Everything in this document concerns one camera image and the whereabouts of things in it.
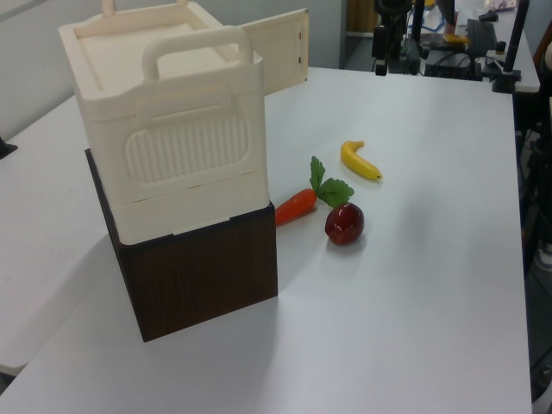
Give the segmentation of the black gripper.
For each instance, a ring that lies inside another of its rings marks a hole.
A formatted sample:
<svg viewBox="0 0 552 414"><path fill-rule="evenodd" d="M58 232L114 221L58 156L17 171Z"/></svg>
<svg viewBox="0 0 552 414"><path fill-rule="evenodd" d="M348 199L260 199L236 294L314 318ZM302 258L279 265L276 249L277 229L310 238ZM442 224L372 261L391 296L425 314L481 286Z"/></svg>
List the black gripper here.
<svg viewBox="0 0 552 414"><path fill-rule="evenodd" d="M386 76L387 63L386 58L387 48L387 27L376 26L373 31L373 48L372 57L376 59L375 73L377 76Z"/></svg>

